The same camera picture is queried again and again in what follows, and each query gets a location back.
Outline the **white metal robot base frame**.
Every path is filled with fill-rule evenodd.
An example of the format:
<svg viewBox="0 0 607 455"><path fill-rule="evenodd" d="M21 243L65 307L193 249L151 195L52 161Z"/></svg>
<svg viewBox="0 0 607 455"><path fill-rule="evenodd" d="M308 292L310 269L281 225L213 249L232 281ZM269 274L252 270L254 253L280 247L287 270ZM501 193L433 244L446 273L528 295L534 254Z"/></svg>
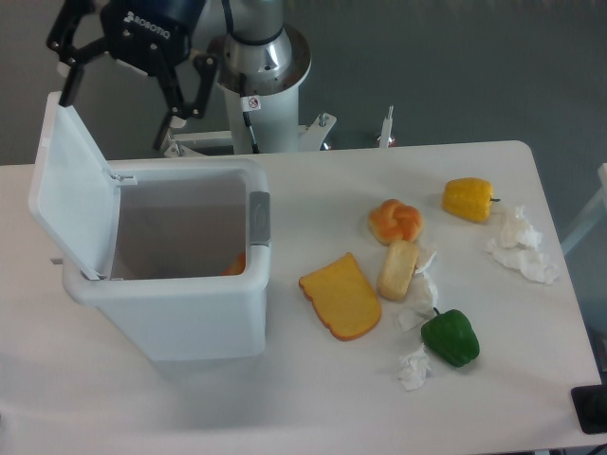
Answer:
<svg viewBox="0 0 607 455"><path fill-rule="evenodd" d="M376 135L378 148L395 146L395 137L392 134L393 115L394 106L390 105L383 119L380 133ZM310 125L300 125L298 131L300 150L302 152L330 150L327 138L336 123L335 116L321 112ZM222 148L235 150L235 142L230 131L175 134L169 129L160 143L160 151L166 157L219 155Z"/></svg>

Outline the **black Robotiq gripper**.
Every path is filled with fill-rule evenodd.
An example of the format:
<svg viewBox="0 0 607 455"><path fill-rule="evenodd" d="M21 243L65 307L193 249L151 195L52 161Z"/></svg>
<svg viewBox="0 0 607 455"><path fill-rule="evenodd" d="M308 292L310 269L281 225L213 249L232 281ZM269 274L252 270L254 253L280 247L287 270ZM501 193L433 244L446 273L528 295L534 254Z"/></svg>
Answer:
<svg viewBox="0 0 607 455"><path fill-rule="evenodd" d="M204 6L203 1L110 1L102 8L101 1L64 1L46 39L46 46L68 69L59 104L73 104L85 66L109 52L112 58L156 76L167 105L153 143L159 151L173 118L205 116L219 64L217 56L198 53L193 57L199 84L191 101L185 101L174 69L189 58ZM75 47L73 40L82 18L99 12L104 37Z"/></svg>

